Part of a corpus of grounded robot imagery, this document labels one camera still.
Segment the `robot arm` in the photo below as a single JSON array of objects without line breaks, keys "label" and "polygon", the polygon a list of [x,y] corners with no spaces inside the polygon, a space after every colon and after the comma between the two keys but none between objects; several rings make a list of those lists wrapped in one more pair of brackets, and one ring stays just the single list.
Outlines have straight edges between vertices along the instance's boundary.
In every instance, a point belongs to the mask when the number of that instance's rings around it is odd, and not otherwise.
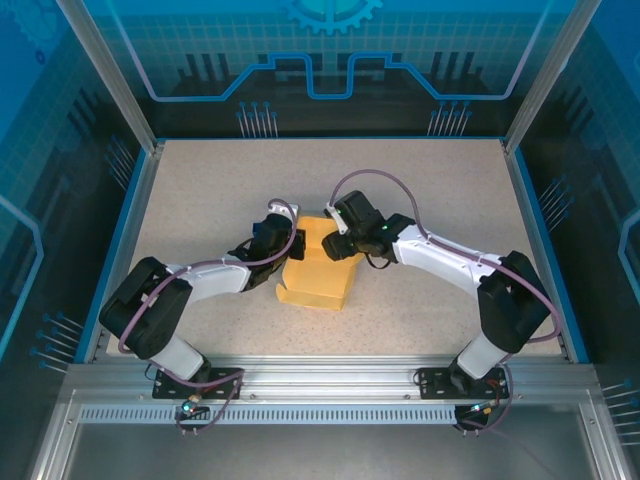
[{"label": "robot arm", "polygon": [[400,214],[385,219],[359,191],[327,206],[326,213],[339,226],[323,240],[332,260],[361,252],[411,265],[447,280],[478,300],[482,331],[449,367],[450,380],[461,393],[507,355],[519,352],[549,314],[526,288],[478,261],[481,257],[501,265],[544,293],[531,262],[521,253],[500,257],[436,235],[425,238],[415,220]]},{"label": "robot arm", "polygon": [[[245,242],[248,245],[230,251],[218,264],[189,268],[161,291],[125,341],[138,358],[152,361],[188,382],[208,380],[208,360],[175,334],[176,327],[188,306],[216,295],[251,290],[264,283],[287,256],[303,258],[304,232],[299,231],[287,255],[258,266],[242,264],[270,258],[285,247],[291,234],[290,213],[279,206],[272,206],[270,212],[254,226],[253,238]],[[181,265],[165,265],[153,257],[142,259],[102,308],[100,323],[120,338],[147,296],[182,269]]]}]

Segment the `enclosure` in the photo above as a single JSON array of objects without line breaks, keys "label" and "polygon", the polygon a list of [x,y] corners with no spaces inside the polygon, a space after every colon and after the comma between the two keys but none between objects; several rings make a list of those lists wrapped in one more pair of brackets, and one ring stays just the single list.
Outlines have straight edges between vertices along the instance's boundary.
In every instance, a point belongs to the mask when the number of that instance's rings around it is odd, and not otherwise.
[{"label": "enclosure", "polygon": [[[630,0],[4,2],[0,478],[636,478],[639,18]],[[526,254],[559,310],[558,338],[509,360],[498,434],[463,437],[469,402],[413,381],[477,334],[477,304],[360,262],[340,312],[280,303],[279,273],[190,307],[178,332],[246,375],[182,438],[182,402],[152,398],[101,307],[140,259],[219,257],[269,199],[319,214],[363,168],[399,176],[438,235]],[[354,189],[411,214],[386,179]]]}]

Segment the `gear icon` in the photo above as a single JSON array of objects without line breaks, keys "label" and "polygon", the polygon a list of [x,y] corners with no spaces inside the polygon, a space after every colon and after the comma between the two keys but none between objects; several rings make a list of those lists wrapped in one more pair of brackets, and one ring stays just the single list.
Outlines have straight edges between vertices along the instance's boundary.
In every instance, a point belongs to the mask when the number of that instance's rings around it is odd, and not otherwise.
[{"label": "gear icon", "polygon": [[347,33],[349,27],[360,28],[363,19],[373,18],[374,8],[382,7],[382,0],[282,0],[282,6],[300,28],[333,35],[336,30]]},{"label": "gear icon", "polygon": [[0,0],[0,14],[9,12],[20,31],[38,48],[53,40],[58,31],[53,0]]}]

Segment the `black mounting bracket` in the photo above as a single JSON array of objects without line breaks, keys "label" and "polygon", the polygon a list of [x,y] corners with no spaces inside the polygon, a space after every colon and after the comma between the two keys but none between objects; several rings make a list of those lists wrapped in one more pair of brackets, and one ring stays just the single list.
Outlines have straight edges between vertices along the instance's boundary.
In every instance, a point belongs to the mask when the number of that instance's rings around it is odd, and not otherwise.
[{"label": "black mounting bracket", "polygon": [[482,380],[470,386],[466,395],[451,383],[451,372],[447,367],[419,368],[413,375],[414,383],[420,387],[422,400],[493,400],[496,391],[487,385],[488,380],[498,383],[500,400],[509,398],[509,387],[502,368],[489,370]]},{"label": "black mounting bracket", "polygon": [[[234,373],[241,372],[241,368],[211,368],[209,370],[209,382],[213,382],[214,380],[222,377],[226,377],[228,375],[233,375]],[[233,381],[225,382],[217,387],[202,393],[203,400],[226,400],[231,395],[231,391],[235,386],[235,382],[240,381],[240,379],[235,379]],[[242,385],[238,388],[235,395],[233,396],[233,400],[237,400],[240,398],[240,390],[242,389]],[[196,393],[196,389],[192,387],[186,387],[181,383],[176,382],[175,380],[169,378],[166,374],[158,370],[156,372],[155,384],[153,386],[153,392],[151,396],[157,400],[185,400],[189,398],[191,395]]]}]

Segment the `work surface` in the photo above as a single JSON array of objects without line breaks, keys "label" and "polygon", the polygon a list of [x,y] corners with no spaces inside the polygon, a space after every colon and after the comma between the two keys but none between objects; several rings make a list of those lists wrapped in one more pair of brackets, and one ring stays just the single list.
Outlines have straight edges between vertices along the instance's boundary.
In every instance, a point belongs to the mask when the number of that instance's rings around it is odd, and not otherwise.
[{"label": "work surface", "polygon": [[[425,226],[481,251],[518,250],[532,258],[497,140],[188,140],[168,141],[133,263],[172,264],[220,257],[251,236],[267,202],[283,198],[319,213],[336,183],[361,168],[389,171],[415,194]],[[373,175],[341,190],[363,191],[383,215],[413,217],[404,192]],[[279,272],[257,289],[204,300],[182,316],[178,333],[207,354],[458,353],[480,330],[476,301],[412,267],[358,265],[341,312],[281,304]],[[551,331],[547,320],[540,332]],[[108,353],[116,353],[111,338]],[[559,353],[556,341],[527,353]]]}]

